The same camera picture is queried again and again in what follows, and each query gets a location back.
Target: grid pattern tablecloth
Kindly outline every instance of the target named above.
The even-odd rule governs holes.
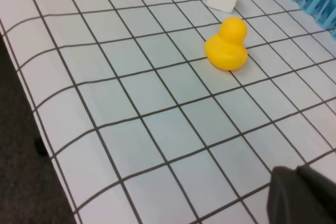
[[[0,32],[77,223],[267,223],[274,166],[336,180],[336,43],[289,0],[0,0]],[[204,41],[248,25],[247,63]]]

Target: black grid line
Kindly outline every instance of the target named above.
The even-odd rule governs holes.
[[[39,12],[39,15],[42,15],[41,10],[39,9],[39,7],[38,7],[38,5],[37,5],[36,0],[33,0],[33,2],[34,2],[34,4],[35,4],[35,6],[36,6],[36,9],[37,9],[38,12]],[[45,25],[45,27],[46,27],[46,29],[47,29],[49,35],[50,35],[50,38],[51,38],[53,44],[55,45],[55,47],[56,47],[56,49],[57,49],[57,51],[58,51],[58,54],[59,54],[59,56],[60,56],[60,59],[61,59],[61,61],[63,62],[64,67],[66,68],[66,70],[67,70],[67,72],[68,72],[68,75],[69,75],[69,77],[70,77],[72,83],[75,85],[75,84],[76,84],[76,83],[75,83],[75,80],[73,79],[73,76],[72,76],[72,74],[71,74],[71,72],[70,72],[70,70],[69,70],[69,68],[68,68],[68,66],[67,66],[67,64],[66,64],[66,62],[65,62],[65,60],[64,60],[64,58],[63,58],[63,56],[62,56],[62,54],[61,54],[61,52],[60,52],[60,50],[59,50],[59,48],[57,48],[56,41],[55,41],[55,39],[54,39],[54,37],[53,37],[53,35],[52,35],[52,33],[51,33],[51,31],[50,31],[48,25],[47,25],[45,19],[44,19],[43,17],[42,17],[41,19],[42,19],[42,21],[43,21],[43,23],[44,23],[44,25]],[[81,100],[81,102],[82,102],[82,104],[83,104],[85,110],[87,111],[87,114],[88,114],[88,116],[89,116],[89,118],[90,118],[90,121],[91,121],[93,127],[97,127],[95,121],[93,120],[93,117],[92,117],[92,115],[91,115],[91,112],[89,111],[89,109],[88,109],[88,107],[87,107],[87,105],[86,105],[86,103],[85,103],[85,101],[84,101],[84,98],[83,98],[83,96],[81,95],[81,93],[80,93],[78,87],[75,87],[75,89],[76,89],[76,91],[77,91],[77,93],[78,93],[78,96],[79,96],[79,98],[80,98],[80,100]],[[96,130],[96,133],[97,133],[98,138],[99,138],[99,140],[101,141],[101,144],[102,144],[102,146],[103,146],[103,148],[104,148],[104,150],[105,150],[105,152],[106,152],[106,154],[107,154],[107,157],[108,157],[109,160],[110,160],[110,163],[111,163],[111,165],[112,165],[112,168],[113,168],[113,170],[114,170],[116,176],[118,177],[118,179],[120,179],[120,178],[121,178],[120,173],[119,173],[119,171],[118,171],[118,169],[117,169],[117,167],[116,167],[116,165],[115,165],[115,163],[114,163],[114,161],[113,161],[113,159],[112,159],[112,157],[111,157],[111,155],[110,155],[110,153],[109,153],[109,151],[108,151],[108,149],[107,149],[107,146],[106,146],[106,144],[105,144],[105,142],[104,142],[104,140],[103,140],[103,138],[102,138],[100,132],[99,132],[98,130]],[[125,193],[125,195],[126,195],[126,197],[127,197],[127,199],[128,199],[128,202],[129,202],[129,204],[130,204],[130,206],[131,206],[131,208],[132,208],[132,210],[133,210],[133,212],[134,212],[134,215],[135,215],[136,219],[138,220],[139,224],[142,224],[142,221],[141,221],[141,219],[140,219],[140,216],[139,216],[137,210],[135,209],[135,206],[134,206],[133,201],[132,201],[132,199],[131,199],[131,197],[130,197],[130,195],[129,195],[127,189],[126,189],[125,184],[124,184],[124,183],[121,183],[121,187],[122,187],[122,189],[123,189],[123,191],[124,191],[124,193]],[[78,213],[78,217],[79,217],[79,219],[80,219],[80,222],[82,223],[82,220],[81,220],[81,217],[80,217],[80,214],[79,214],[79,213]]]
[[[236,12],[241,16],[241,17],[243,17],[243,15],[237,10],[237,9],[235,9],[236,10]],[[231,75],[235,78],[235,80],[239,83],[239,85],[242,87],[242,84],[241,84],[241,82],[236,78],[236,76],[230,71],[230,73],[231,73]],[[286,141],[291,145],[291,147],[296,151],[296,153],[300,156],[300,158],[306,163],[306,160],[303,158],[303,156],[299,153],[299,151],[295,148],[295,146],[288,140],[288,138],[284,135],[284,133],[280,130],[280,128],[273,122],[273,120],[270,118],[270,116],[265,112],[265,110],[260,106],[260,104],[253,98],[253,96],[246,90],[246,88],[245,87],[243,87],[243,89],[245,90],[245,92],[250,96],[250,98],[254,101],[254,103],[260,108],[260,110],[264,113],[264,115],[268,118],[268,120],[277,128],[277,130],[281,133],[281,135],[286,139]],[[224,111],[224,109],[223,109],[223,107],[220,105],[220,103],[217,101],[217,99],[215,99],[215,101],[216,101],[216,103],[222,108],[222,110]],[[262,161],[262,159],[259,157],[259,155],[257,154],[257,152],[254,150],[254,148],[251,146],[251,144],[247,141],[247,139],[243,136],[243,139],[245,140],[245,142],[250,146],[250,148],[255,152],[255,154],[258,156],[258,158]]]
[[[193,23],[190,21],[190,19],[184,14],[184,12],[181,10],[181,8],[178,6],[178,4],[174,1],[171,0],[173,2],[173,4],[176,6],[177,9],[179,9],[179,11],[183,14],[183,16],[188,20],[188,22],[194,27]],[[151,13],[152,17],[156,20],[156,22],[160,25],[161,29],[163,31],[165,31],[164,27],[161,25],[161,23],[159,22],[159,20],[155,17],[155,15],[153,14],[153,12],[148,8],[147,6],[147,10]],[[201,35],[201,33],[196,29],[197,33],[203,38],[203,36]],[[169,36],[169,34],[167,33],[170,41],[173,43],[173,45],[175,46],[175,48],[179,51],[179,53],[182,55],[182,57],[186,60],[184,54],[181,52],[181,50],[179,49],[179,47],[176,45],[176,43],[173,41],[173,39]],[[190,63],[188,63],[189,67],[191,67],[191,69],[193,70],[193,72],[196,74],[197,78],[199,79],[199,81],[202,83],[202,85],[205,87],[205,89],[208,91],[209,94],[212,94],[209,90],[209,88],[206,86],[206,84],[203,82],[203,80],[199,77],[198,73],[195,71],[195,69],[192,67],[192,65]],[[155,70],[156,75],[159,77],[159,79],[162,81],[162,84],[166,87],[167,91],[169,92],[169,94],[171,95],[172,99],[174,100],[174,102],[176,104],[178,104],[178,102],[176,101],[175,97],[171,94],[170,90],[168,89],[168,87],[165,85],[164,81],[162,80],[162,78],[160,77],[160,75],[158,74],[158,72]],[[230,118],[230,116],[227,114],[227,112],[223,109],[223,107],[221,106],[221,104],[217,101],[217,99],[215,97],[213,97],[213,99],[215,100],[215,102],[217,103],[217,105],[221,108],[221,110],[225,113],[225,115],[227,116],[227,118],[230,120],[230,122],[232,123],[232,125],[236,128],[236,130],[241,133],[240,129],[237,127],[237,125],[234,123],[234,121]],[[180,112],[184,115],[185,119],[188,121],[189,125],[192,127],[192,129],[194,130],[194,132],[196,133],[196,135],[198,136],[198,138],[201,140],[201,142],[203,143],[203,145],[205,146],[205,148],[207,149],[209,155],[211,156],[211,158],[213,159],[213,161],[215,162],[215,164],[217,165],[218,169],[221,171],[221,173],[223,174],[223,176],[226,178],[226,180],[228,181],[230,187],[232,188],[232,190],[234,191],[234,193],[236,194],[237,198],[240,199],[240,195],[237,192],[237,190],[235,189],[234,185],[232,184],[232,182],[229,180],[229,178],[227,177],[227,175],[225,174],[225,172],[223,171],[223,169],[221,168],[220,164],[218,163],[218,161],[216,160],[216,158],[214,157],[214,155],[212,154],[212,152],[209,150],[208,146],[206,145],[206,143],[204,142],[204,140],[202,139],[202,137],[200,136],[200,134],[198,133],[198,131],[196,130],[195,126],[192,124],[192,122],[189,120],[189,118],[186,116],[185,112],[182,110],[182,108],[179,106],[179,110]],[[265,162],[261,159],[261,157],[258,155],[258,153],[254,150],[254,148],[250,145],[250,143],[248,143],[248,141],[246,140],[246,138],[243,136],[243,139],[245,140],[245,142],[249,145],[249,147],[253,150],[253,152],[255,153],[255,155],[259,158],[259,160],[261,161],[261,163],[265,166],[265,168],[270,172],[269,168],[267,167],[267,165],[265,164]],[[257,223],[255,217],[252,215],[252,213],[250,212],[250,210],[247,208],[246,204],[240,199],[240,202],[243,204],[244,208],[246,209],[246,211],[248,212],[248,214],[250,215],[250,217],[252,218],[252,220]]]
[[[211,24],[207,24],[207,25],[201,25],[201,26],[195,26],[195,28],[202,28],[202,27],[208,27],[208,26],[214,26],[214,25],[219,25],[220,23],[211,23]],[[185,31],[185,30],[193,30],[194,28],[193,27],[189,27],[189,28],[182,28],[182,29],[176,29],[176,30],[173,30],[173,31],[169,31],[168,34],[170,33],[174,33],[174,32],[177,32],[177,31]],[[316,31],[316,32],[313,32],[313,33],[310,33],[310,34],[302,34],[302,35],[296,35],[296,36],[293,36],[291,38],[299,38],[299,37],[304,37],[304,36],[307,36],[307,35],[313,35],[313,34],[319,34],[319,33],[323,33],[325,32],[324,31]],[[166,32],[160,32],[160,33],[155,33],[155,34],[147,34],[147,35],[141,35],[141,36],[134,36],[134,39],[138,39],[138,38],[145,38],[145,37],[150,37],[150,36],[153,36],[153,35],[161,35],[161,34],[165,34]],[[123,38],[123,39],[114,39],[114,40],[107,40],[107,41],[104,41],[104,42],[98,42],[98,43],[95,43],[95,42],[92,42],[92,43],[86,43],[86,44],[74,44],[74,45],[64,45],[64,46],[60,46],[58,47],[59,49],[63,49],[63,48],[69,48],[69,47],[81,47],[81,46],[93,46],[93,45],[98,45],[98,44],[108,44],[108,43],[112,43],[112,42],[119,42],[119,41],[124,41],[124,40],[130,40],[132,38]],[[278,39],[278,40],[274,40],[272,42],[270,42],[271,44],[273,43],[276,43],[276,42],[281,42],[281,41],[284,41],[284,40],[288,40],[289,38],[284,38],[284,39]],[[260,46],[264,46],[264,45],[267,45],[267,42],[265,43],[262,43],[262,44],[257,44],[257,45],[254,45],[254,46],[250,46],[250,47],[246,47],[246,49],[250,49],[250,48],[255,48],[255,47],[260,47]],[[21,64],[21,66],[18,67],[18,69],[21,69],[23,68],[26,64],[28,64],[30,61],[32,61],[33,59],[35,59],[36,57],[40,56],[40,55],[43,55],[44,53],[46,52],[50,52],[50,51],[54,51],[56,50],[55,48],[51,48],[51,49],[48,49],[48,50],[45,50],[45,51],[42,51],[42,52],[39,52],[38,54],[30,57],[28,60],[26,60],[24,63]],[[202,59],[206,59],[206,57],[203,57],[203,58],[199,58],[199,59],[192,59],[192,60],[187,60],[186,62],[192,62],[192,61],[195,61],[195,60],[202,60]]]
[[[152,6],[171,5],[171,4],[174,4],[174,3],[180,4],[180,3],[199,2],[199,1],[203,2],[204,0],[184,0],[184,1],[177,1],[177,2],[158,3],[158,4],[141,5],[141,6],[134,6],[134,7],[121,7],[121,8],[116,8],[116,9],[91,10],[91,11],[86,11],[86,12],[81,12],[81,13],[82,14],[104,13],[104,12],[112,12],[112,11],[115,11],[115,10],[137,9],[137,8],[152,7]],[[300,10],[300,9],[289,10],[289,11],[285,10],[285,11],[282,11],[282,12],[272,13],[272,15],[281,14],[281,13],[296,12],[298,10]],[[45,14],[45,15],[42,15],[42,17],[45,18],[45,17],[73,16],[73,15],[79,15],[79,13]],[[247,19],[251,19],[251,18],[265,17],[265,16],[267,16],[267,15],[264,14],[264,15],[257,15],[257,16],[252,16],[252,17],[242,17],[242,20],[247,20]],[[36,16],[36,17],[31,17],[31,18],[26,18],[24,20],[21,20],[20,22],[14,24],[12,27],[10,27],[6,31],[4,31],[4,33],[2,35],[5,36],[7,33],[9,33],[11,30],[13,30],[15,27],[19,26],[22,23],[25,23],[27,21],[34,20],[34,19],[39,19],[39,18],[41,18],[41,17],[40,16]],[[207,24],[207,25],[204,25],[204,26],[215,25],[215,24],[219,24],[219,23]]]
[[[76,6],[78,12],[80,13],[80,9],[78,8],[78,6],[77,6],[75,0],[72,0],[72,1],[73,1],[73,3],[75,4],[75,6]],[[115,8],[114,5],[113,5],[113,3],[112,3],[112,1],[110,1],[110,0],[108,0],[108,1],[110,2],[111,6],[112,6],[113,8]],[[116,10],[116,13],[117,13],[118,17],[122,20],[123,24],[124,24],[125,27],[127,28],[127,30],[128,30],[128,32],[130,33],[130,35],[133,37],[133,33],[131,32],[130,28],[127,26],[127,24],[125,23],[125,21],[123,20],[123,18],[121,17],[121,15],[119,14],[119,12],[118,12],[117,10]],[[84,18],[84,16],[83,16],[83,14],[80,13],[80,15],[81,15],[83,21],[86,23],[88,29],[89,29],[90,32],[91,32],[91,35],[94,37],[94,39],[95,39],[95,41],[96,41],[96,43],[98,43],[98,41],[97,41],[96,37],[94,36],[93,32],[91,31],[89,25],[88,25],[87,22],[85,21],[85,18]],[[148,60],[149,64],[151,65],[151,67],[153,68],[153,65],[151,64],[151,62],[150,62],[149,58],[147,57],[147,55],[145,54],[145,52],[144,52],[144,51],[142,50],[142,48],[140,47],[140,45],[139,45],[139,43],[137,42],[137,40],[134,40],[134,41],[136,42],[137,46],[140,48],[140,50],[142,51],[142,53],[144,54],[144,56],[147,58],[147,60]],[[108,61],[108,58],[107,58],[107,56],[105,55],[105,53],[104,53],[102,47],[101,47],[100,45],[99,45],[99,47],[100,47],[101,52],[102,52],[103,55],[105,56],[106,60]],[[111,64],[110,64],[110,67],[111,67],[112,71],[114,72],[115,76],[118,77],[116,71],[114,70],[114,68],[113,68],[113,66],[112,66]],[[161,154],[163,160],[164,160],[165,162],[167,162],[167,159],[166,159],[165,155],[163,154],[162,150],[160,149],[160,147],[159,147],[159,145],[157,144],[156,140],[154,139],[153,135],[152,135],[151,132],[149,131],[147,125],[145,124],[143,118],[141,117],[141,114],[140,114],[139,110],[136,108],[135,104],[133,103],[131,97],[129,96],[129,94],[128,94],[126,88],[124,87],[124,85],[122,84],[120,78],[118,78],[118,82],[119,82],[120,86],[123,88],[123,90],[124,90],[126,96],[128,97],[129,101],[131,102],[131,104],[132,104],[134,110],[136,111],[137,115],[140,117],[140,120],[141,120],[143,126],[144,126],[145,129],[147,130],[147,132],[148,132],[148,134],[149,134],[151,140],[153,141],[153,143],[154,143],[154,145],[156,146],[157,150],[158,150],[159,153]],[[196,220],[199,221],[198,214],[197,214],[197,212],[196,212],[194,206],[192,205],[192,203],[191,203],[191,201],[190,201],[188,195],[186,194],[186,192],[185,192],[185,190],[184,190],[184,188],[183,188],[181,182],[179,181],[178,177],[176,176],[174,170],[172,169],[172,167],[171,167],[169,164],[167,164],[167,167],[169,168],[171,174],[173,175],[175,181],[177,182],[179,188],[181,189],[181,191],[182,191],[182,193],[183,193],[183,195],[184,195],[184,197],[185,197],[187,203],[189,204],[189,207],[190,207],[190,209],[192,210],[192,212],[193,212],[193,214],[194,214]],[[136,211],[135,206],[133,206],[133,207],[134,207],[134,209],[133,209],[134,213],[138,214],[137,211]],[[138,217],[138,222],[139,222],[139,223],[142,223],[142,222],[141,222],[141,219],[140,219],[140,216]]]
[[[286,35],[286,36],[288,36],[288,34],[276,23],[276,22],[274,22],[274,20],[272,20],[271,18],[270,18],[270,20]],[[295,20],[295,22],[297,22],[297,24],[299,24],[300,25],[300,27],[302,27],[306,32],[308,32],[296,19],[294,19],[293,18],[293,20]],[[300,47],[299,47],[299,45],[290,37],[290,36],[288,36],[289,38],[290,38],[290,40],[296,45],[296,46],[298,46],[298,48],[312,61],[312,62],[314,62],[312,59],[311,59],[311,57],[309,57],[308,56],[308,54],[304,51],[304,50],[302,50]],[[331,53],[331,52],[329,52],[319,41],[317,41],[333,58],[335,58],[335,56]],[[276,50],[274,50],[274,48],[272,47],[272,46],[270,46],[271,47],[271,49],[286,63],[286,65],[288,66],[288,67],[290,67],[290,69],[292,69],[293,70],[293,68],[291,67],[291,65],[290,64],[288,64],[286,61],[285,61],[285,59],[276,51]],[[336,85],[336,82],[332,79],[332,78],[330,78],[324,71],[323,71],[323,69],[319,66],[319,65],[317,65],[317,67]],[[266,75],[266,76],[268,76],[267,74],[266,74],[266,72],[260,67],[260,69],[264,72],[264,74]],[[336,113],[330,108],[330,106],[322,99],[322,97],[320,97],[318,94],[317,94],[317,92],[315,92],[315,90],[305,81],[305,79],[301,76],[301,75],[299,75],[297,72],[295,72],[295,74],[309,87],[309,89],[314,93],[314,94],[316,94],[317,95],[317,97],[323,102],[323,104],[325,104],[328,108],[329,108],[329,110],[333,113],[333,114],[335,114],[336,115]],[[273,83],[273,85],[275,85],[276,87],[277,87],[277,89],[290,101],[290,103],[298,110],[298,107],[288,98],[288,96],[278,87],[278,85],[273,81],[273,79],[271,79],[271,82]],[[311,121],[303,114],[303,113],[301,113],[301,115],[308,121],[308,123],[318,132],[318,134],[324,139],[324,141],[329,145],[329,147],[330,148],[332,148],[332,145],[329,143],[329,141],[321,134],[321,132],[311,123]]]
[[[2,29],[4,29],[4,26],[3,26],[3,23],[2,23],[1,18],[0,18],[0,26],[2,27]],[[9,39],[8,39],[8,36],[6,36],[6,39],[7,39],[8,46],[9,46],[9,48],[6,48],[7,54],[9,55],[8,50],[10,50],[10,51],[12,52],[13,58],[14,58],[14,60],[15,60],[15,63],[18,65],[17,58],[16,58],[15,53],[14,53],[14,50],[13,50],[13,48],[12,48],[12,44],[11,44],[11,42],[10,42]],[[24,85],[25,85],[25,87],[26,87],[26,90],[27,90],[27,92],[28,92],[28,96],[30,97],[30,100],[31,100],[31,104],[33,105],[34,108],[36,108],[35,102],[34,102],[34,100],[33,100],[32,93],[31,93],[31,91],[30,91],[30,89],[29,89],[29,87],[28,87],[28,84],[27,84],[27,81],[26,81],[26,79],[25,79],[25,76],[23,75],[23,73],[22,73],[21,70],[20,70],[19,74],[21,75],[21,78],[22,78],[22,80],[23,80],[23,83],[24,83]],[[46,141],[47,141],[47,143],[48,143],[48,145],[49,145],[50,151],[51,151],[51,153],[54,155],[54,154],[55,154],[55,151],[54,151],[54,149],[53,149],[53,147],[52,147],[52,145],[51,145],[51,142],[50,142],[50,140],[49,140],[48,134],[47,134],[46,129],[45,129],[43,123],[42,123],[41,116],[40,116],[40,114],[39,114],[38,111],[36,111],[36,115],[37,115],[38,120],[39,120],[39,122],[40,122],[41,128],[42,128],[42,130],[43,130],[43,132],[44,132],[44,135],[45,135]],[[61,178],[60,178],[60,179],[63,180],[63,182],[64,182],[64,184],[65,184],[65,186],[66,186],[66,190],[68,191],[68,194],[69,194],[69,196],[70,196],[70,200],[71,200],[71,202],[72,202],[74,208],[76,209],[76,203],[75,203],[75,201],[74,201],[74,198],[73,198],[72,193],[71,193],[71,191],[70,191],[70,188],[69,188],[69,185],[68,185],[68,183],[67,183],[67,180],[66,180],[66,178],[65,178],[65,176],[64,176],[64,173],[63,173],[63,171],[62,171],[62,169],[61,169],[61,166],[60,166],[60,164],[59,164],[59,162],[58,162],[58,159],[57,159],[56,157],[55,157],[55,162],[56,162],[56,164],[57,164],[57,168],[58,168],[58,170],[59,170],[59,172],[60,172],[60,174],[61,174]],[[81,222],[81,224],[82,224],[81,217],[80,217],[79,214],[78,214],[78,218],[79,218],[79,220],[80,220],[80,222]]]
[[[182,61],[182,62],[174,63],[174,64],[171,64],[171,65],[162,66],[162,67],[158,67],[158,68],[154,68],[154,69],[143,70],[143,71],[140,71],[140,72],[135,72],[135,73],[130,73],[130,74],[125,74],[125,75],[118,76],[118,77],[119,78],[125,78],[125,77],[130,77],[130,76],[136,76],[138,74],[148,73],[148,72],[152,72],[154,70],[161,70],[161,69],[170,68],[170,67],[174,67],[174,66],[178,66],[178,65],[184,65],[184,64],[191,63],[191,62],[204,60],[204,59],[206,59],[206,57],[202,57],[202,58],[198,58],[198,59],[193,59],[193,60],[189,60],[189,61]],[[285,72],[285,73],[277,74],[277,75],[272,76],[272,77],[266,77],[264,79],[260,79],[260,80],[257,80],[257,81],[254,81],[254,82],[250,82],[250,83],[247,83],[247,84],[242,84],[239,87],[235,87],[235,88],[232,88],[232,89],[228,89],[228,90],[220,91],[220,92],[217,92],[217,93],[213,93],[212,95],[216,96],[216,95],[219,95],[219,94],[224,94],[224,93],[227,93],[227,92],[230,92],[230,91],[234,91],[234,90],[239,89],[239,88],[244,88],[244,87],[248,87],[248,86],[253,85],[253,84],[257,84],[257,83],[262,82],[262,81],[271,80],[271,79],[274,79],[274,78],[277,78],[277,77],[281,77],[281,76],[284,76],[284,75],[287,75],[287,74],[290,74],[290,73],[297,73],[300,70],[311,68],[311,67],[314,67],[314,66],[317,66],[317,65],[321,65],[321,64],[324,64],[324,63],[327,63],[327,62],[331,62],[331,61],[334,61],[334,60],[336,60],[336,59],[329,59],[329,60],[325,60],[325,61],[322,61],[322,62],[319,62],[319,63],[311,64],[311,65],[308,65],[308,66],[305,66],[305,67],[302,67],[302,68],[292,69],[291,71],[288,71],[288,72]],[[76,85],[77,86],[81,86],[81,85],[85,85],[85,84],[99,83],[99,82],[104,82],[104,81],[111,81],[111,80],[115,80],[115,79],[117,79],[117,77],[111,77],[111,78],[99,79],[99,80],[93,80],[93,81],[78,82],[78,83],[76,83]],[[36,106],[36,109],[39,109],[44,103],[46,103],[51,98],[53,98],[54,96],[58,95],[59,93],[62,93],[63,91],[71,89],[73,87],[74,86],[68,86],[68,87],[60,89],[57,92],[51,94],[50,96],[48,96],[47,98],[45,98],[44,100],[42,100],[41,103]],[[209,97],[211,97],[211,95],[210,96],[207,95],[205,97],[198,98],[198,99],[195,99],[195,100],[191,100],[191,101],[188,101],[188,102],[180,103],[180,105],[181,106],[182,105],[186,105],[186,104],[189,104],[189,103],[192,103],[192,102],[195,102],[195,101],[199,101],[199,100],[203,100],[203,99],[206,99],[206,98],[209,98]]]
[[[237,88],[231,89],[230,91],[237,90],[237,89],[240,89],[240,88],[241,88],[241,87],[237,87]],[[186,102],[186,103],[181,103],[181,106],[184,106],[184,105],[187,105],[187,104],[190,104],[190,103],[194,103],[194,102],[198,102],[198,101],[202,101],[202,100],[205,100],[205,99],[208,99],[208,98],[211,98],[211,96],[208,95],[208,96],[206,96],[206,97],[203,97],[203,98],[200,98],[200,99],[197,99],[197,100],[193,100],[193,101]],[[330,101],[333,101],[333,100],[335,100],[335,99],[336,99],[336,97],[332,97],[332,98],[326,100],[326,102],[330,102]],[[259,130],[259,129],[263,128],[263,127],[272,125],[273,123],[280,122],[280,121],[282,121],[282,120],[284,120],[284,119],[287,119],[287,118],[289,118],[289,117],[291,117],[291,116],[294,116],[294,115],[303,113],[303,112],[305,112],[305,111],[308,111],[308,110],[310,110],[310,109],[316,108],[316,107],[318,107],[318,106],[320,106],[320,105],[323,105],[323,104],[324,104],[324,102],[319,102],[319,103],[317,103],[317,104],[314,104],[314,105],[312,105],[312,106],[309,106],[309,107],[307,107],[307,108],[304,108],[304,109],[302,109],[302,110],[300,110],[300,111],[296,111],[296,112],[290,113],[290,114],[288,114],[288,115],[285,115],[285,116],[283,116],[283,117],[280,117],[280,118],[278,118],[278,119],[275,119],[275,120],[273,120],[272,122],[268,122],[268,123],[262,124],[262,125],[260,125],[260,126],[258,126],[258,127],[253,128],[253,129],[244,131],[244,132],[242,132],[242,133],[236,134],[236,135],[231,136],[231,137],[229,137],[229,138],[226,138],[226,139],[224,139],[224,140],[221,140],[221,141],[218,141],[218,142],[216,142],[216,143],[210,144],[210,145],[208,145],[208,147],[209,147],[209,148],[212,148],[212,147],[214,147],[214,146],[217,146],[217,145],[226,143],[226,142],[228,142],[228,141],[230,141],[230,140],[233,140],[233,139],[235,139],[235,138],[237,138],[237,137],[240,137],[240,136],[246,135],[246,134],[248,134],[248,133],[254,132],[254,131]],[[172,107],[168,107],[168,108],[166,108],[166,109],[162,109],[162,110],[159,110],[159,111],[154,111],[154,112],[151,112],[151,113],[148,113],[148,114],[144,114],[144,115],[142,115],[142,117],[145,118],[145,117],[147,117],[147,116],[154,115],[154,114],[158,114],[158,113],[161,113],[161,112],[164,112],[164,111],[167,111],[167,110],[171,110],[171,109],[175,109],[175,108],[178,108],[178,106],[175,105],[175,106],[172,106]],[[103,125],[98,126],[98,129],[103,129],[103,128],[105,128],[105,127],[109,127],[109,126],[117,125],[117,124],[119,124],[119,123],[123,123],[123,122],[133,121],[133,120],[136,120],[136,119],[139,119],[139,117],[136,116],[136,117],[133,117],[133,118],[128,118],[128,119],[124,119],[124,120],[120,120],[120,121],[116,121],[116,122],[112,122],[112,123],[103,124]],[[94,130],[94,129],[91,129],[91,130],[88,130],[88,131],[86,131],[86,132],[80,134],[80,135],[77,136],[75,139],[71,140],[69,143],[67,143],[67,144],[65,144],[63,147],[61,147],[57,152],[55,152],[55,156],[58,155],[59,153],[61,153],[63,150],[65,150],[68,146],[70,146],[70,145],[72,145],[73,143],[75,143],[76,141],[80,140],[83,136],[85,136],[85,135],[87,135],[87,134],[89,134],[89,133],[91,133],[91,132],[93,132],[93,131],[95,131],[95,130]],[[179,158],[175,158],[175,159],[172,159],[172,160],[173,160],[173,162],[174,162],[174,161],[178,161],[178,160],[180,160],[180,159],[183,159],[183,158],[192,156],[193,154],[196,154],[196,153],[201,152],[201,151],[204,151],[204,150],[206,150],[206,149],[205,149],[205,148],[201,148],[201,149],[196,150],[195,152],[191,152],[191,153],[189,153],[189,154],[185,154],[185,155],[183,155],[183,156],[180,156]]]

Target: rubber duck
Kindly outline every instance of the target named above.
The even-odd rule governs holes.
[[[205,43],[208,60],[217,68],[236,70],[247,60],[247,50],[243,41],[247,35],[245,22],[238,17],[227,18],[219,29]]]

